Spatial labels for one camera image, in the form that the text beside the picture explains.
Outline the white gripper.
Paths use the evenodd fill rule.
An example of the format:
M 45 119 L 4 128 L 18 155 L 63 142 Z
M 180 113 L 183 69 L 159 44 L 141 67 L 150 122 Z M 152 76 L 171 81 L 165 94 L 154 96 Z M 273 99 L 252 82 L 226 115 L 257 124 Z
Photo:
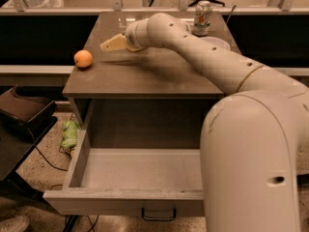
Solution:
M 148 36 L 148 20 L 142 19 L 131 23 L 125 35 L 118 34 L 100 45 L 103 52 L 118 51 L 128 49 L 139 51 L 151 46 Z

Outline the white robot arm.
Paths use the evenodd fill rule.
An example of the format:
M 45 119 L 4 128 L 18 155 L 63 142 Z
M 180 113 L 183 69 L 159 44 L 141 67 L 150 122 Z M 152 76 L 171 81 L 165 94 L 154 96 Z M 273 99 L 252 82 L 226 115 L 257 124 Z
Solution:
M 192 35 L 164 13 L 131 23 L 103 51 L 177 52 L 225 93 L 201 132 L 207 232 L 300 232 L 296 155 L 308 140 L 308 89 Z

